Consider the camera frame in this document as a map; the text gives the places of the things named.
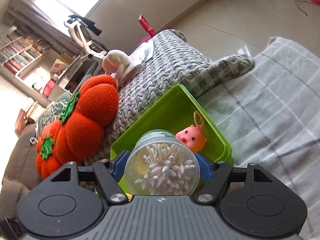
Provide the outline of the grey checked quilted blanket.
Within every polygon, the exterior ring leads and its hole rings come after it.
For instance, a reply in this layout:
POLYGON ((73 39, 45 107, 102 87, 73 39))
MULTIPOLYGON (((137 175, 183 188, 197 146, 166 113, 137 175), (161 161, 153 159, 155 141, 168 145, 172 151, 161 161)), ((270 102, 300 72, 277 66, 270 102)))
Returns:
POLYGON ((161 31, 151 41, 152 58, 121 87, 116 116, 105 129, 99 150, 84 165, 108 159, 111 145, 174 85, 184 85, 194 98, 199 98, 254 67, 254 60, 248 55, 236 54, 213 61, 189 45, 178 30, 161 31))

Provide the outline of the small orange pumpkin cushion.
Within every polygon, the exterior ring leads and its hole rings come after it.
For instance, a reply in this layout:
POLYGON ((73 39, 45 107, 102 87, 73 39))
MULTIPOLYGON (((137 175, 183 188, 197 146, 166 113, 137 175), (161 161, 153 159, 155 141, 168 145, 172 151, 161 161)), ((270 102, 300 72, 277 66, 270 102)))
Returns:
POLYGON ((56 155, 54 140, 54 135, 59 125, 59 120, 48 124, 37 141, 36 170, 43 180, 62 166, 56 155))

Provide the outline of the wooden bookshelf with books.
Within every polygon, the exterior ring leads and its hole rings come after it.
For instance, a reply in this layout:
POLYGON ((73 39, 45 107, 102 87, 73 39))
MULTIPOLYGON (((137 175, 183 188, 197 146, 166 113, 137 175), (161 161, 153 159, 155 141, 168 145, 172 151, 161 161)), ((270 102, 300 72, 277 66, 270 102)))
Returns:
POLYGON ((51 47, 49 42, 27 29, 16 28, 6 36, 1 36, 1 66, 17 74, 42 57, 51 47))

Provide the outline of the brown sofa cushion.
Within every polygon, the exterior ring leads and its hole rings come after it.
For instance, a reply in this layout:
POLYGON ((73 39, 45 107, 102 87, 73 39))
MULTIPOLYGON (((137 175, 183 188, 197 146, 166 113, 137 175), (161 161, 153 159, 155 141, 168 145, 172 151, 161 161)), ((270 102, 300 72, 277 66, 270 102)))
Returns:
POLYGON ((41 181, 36 170, 36 145, 30 140, 36 135, 35 124, 22 131, 1 180, 1 219, 15 218, 16 205, 41 181))

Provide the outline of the green patterned pillow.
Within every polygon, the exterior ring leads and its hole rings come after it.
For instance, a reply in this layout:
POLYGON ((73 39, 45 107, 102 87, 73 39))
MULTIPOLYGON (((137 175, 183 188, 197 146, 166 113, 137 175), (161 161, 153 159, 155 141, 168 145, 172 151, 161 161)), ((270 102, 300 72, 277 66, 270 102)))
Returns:
POLYGON ((43 113, 38 117, 35 126, 36 137, 38 138, 43 129, 50 123, 59 119, 63 110, 71 100, 71 93, 69 91, 64 92, 55 101, 51 102, 43 113))

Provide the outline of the papers on bed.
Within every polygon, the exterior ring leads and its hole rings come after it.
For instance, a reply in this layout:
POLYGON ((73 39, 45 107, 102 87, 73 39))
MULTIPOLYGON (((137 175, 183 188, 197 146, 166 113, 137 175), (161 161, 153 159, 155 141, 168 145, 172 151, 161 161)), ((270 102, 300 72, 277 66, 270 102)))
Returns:
POLYGON ((153 57, 154 45, 153 40, 143 42, 133 53, 129 56, 130 63, 134 66, 138 64, 145 64, 153 57))

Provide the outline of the grey curtain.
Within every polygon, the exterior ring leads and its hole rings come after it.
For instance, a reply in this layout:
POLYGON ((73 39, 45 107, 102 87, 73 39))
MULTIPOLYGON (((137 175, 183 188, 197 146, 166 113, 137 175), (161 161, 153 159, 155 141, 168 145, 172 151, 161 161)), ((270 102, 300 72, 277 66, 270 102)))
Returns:
POLYGON ((58 53, 79 55, 81 47, 57 29, 50 19, 30 0, 10 0, 3 21, 16 27, 27 27, 49 42, 58 53))

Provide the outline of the white plush rabbit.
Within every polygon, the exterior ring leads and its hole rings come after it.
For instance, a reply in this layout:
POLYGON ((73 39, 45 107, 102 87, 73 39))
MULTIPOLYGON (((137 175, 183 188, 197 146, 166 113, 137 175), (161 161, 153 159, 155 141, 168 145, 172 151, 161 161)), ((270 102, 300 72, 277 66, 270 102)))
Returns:
POLYGON ((124 83, 129 78, 128 67, 130 57, 121 50, 110 50, 103 59, 102 66, 106 74, 114 74, 118 83, 124 83))

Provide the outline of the white office chair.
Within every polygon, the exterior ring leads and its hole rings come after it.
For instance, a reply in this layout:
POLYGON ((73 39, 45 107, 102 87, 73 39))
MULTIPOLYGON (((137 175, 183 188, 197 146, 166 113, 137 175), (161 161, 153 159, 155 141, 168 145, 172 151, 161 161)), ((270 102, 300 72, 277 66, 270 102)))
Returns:
POLYGON ((62 72, 56 81, 57 86, 71 93, 78 90, 90 77, 104 74, 103 58, 108 49, 104 44, 94 40, 90 32, 100 35, 101 30, 95 23, 79 15, 71 15, 64 22, 74 42, 80 46, 80 54, 62 72))

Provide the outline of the pink pig toy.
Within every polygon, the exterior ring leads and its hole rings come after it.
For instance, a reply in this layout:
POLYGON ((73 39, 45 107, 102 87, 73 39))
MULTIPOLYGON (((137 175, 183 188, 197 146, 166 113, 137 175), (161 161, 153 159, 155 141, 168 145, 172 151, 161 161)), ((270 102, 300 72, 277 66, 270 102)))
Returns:
POLYGON ((203 131, 204 118, 198 112, 193 113, 194 124, 179 131, 175 137, 183 142, 183 144, 191 150, 191 152, 201 152, 207 142, 206 136, 203 131))

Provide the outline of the clear cotton swab jar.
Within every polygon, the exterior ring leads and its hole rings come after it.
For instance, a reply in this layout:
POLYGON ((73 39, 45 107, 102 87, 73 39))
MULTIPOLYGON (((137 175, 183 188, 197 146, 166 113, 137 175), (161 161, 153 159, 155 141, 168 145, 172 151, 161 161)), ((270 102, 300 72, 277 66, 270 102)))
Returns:
POLYGON ((124 170, 126 192, 140 195, 191 195, 200 180, 193 154, 172 133, 154 129, 137 141, 124 170))

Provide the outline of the red plastic stool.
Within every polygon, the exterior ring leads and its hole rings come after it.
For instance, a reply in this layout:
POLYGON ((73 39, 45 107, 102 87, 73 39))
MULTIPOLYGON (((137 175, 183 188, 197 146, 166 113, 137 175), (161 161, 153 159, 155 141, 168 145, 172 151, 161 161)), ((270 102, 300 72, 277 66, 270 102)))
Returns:
POLYGON ((148 42, 152 37, 156 35, 156 31, 149 25, 149 23, 146 21, 144 16, 140 14, 139 19, 138 19, 140 25, 143 27, 143 29, 148 33, 148 36, 143 38, 139 45, 141 45, 144 42, 148 42))

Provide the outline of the large orange pumpkin cushion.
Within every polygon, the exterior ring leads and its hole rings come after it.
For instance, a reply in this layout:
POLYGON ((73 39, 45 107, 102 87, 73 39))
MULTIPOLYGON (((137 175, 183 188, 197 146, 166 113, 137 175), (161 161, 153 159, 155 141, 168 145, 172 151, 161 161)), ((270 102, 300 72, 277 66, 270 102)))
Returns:
POLYGON ((119 104, 117 83, 110 75, 89 78, 75 92, 60 116, 54 136, 58 160, 81 163, 99 150, 105 127, 114 119, 119 104))

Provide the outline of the green plastic storage box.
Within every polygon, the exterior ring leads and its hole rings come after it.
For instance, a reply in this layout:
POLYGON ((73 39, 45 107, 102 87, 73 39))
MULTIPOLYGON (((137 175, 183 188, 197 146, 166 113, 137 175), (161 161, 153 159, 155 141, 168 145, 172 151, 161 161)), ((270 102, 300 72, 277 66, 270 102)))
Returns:
POLYGON ((202 106, 182 85, 174 85, 155 102, 138 120, 132 124, 111 146, 111 158, 127 150, 134 149, 138 139, 153 129, 164 129, 176 134, 194 123, 193 113, 198 111, 204 118, 203 131, 207 142, 202 150, 212 161, 234 163, 229 142, 209 117, 202 106))

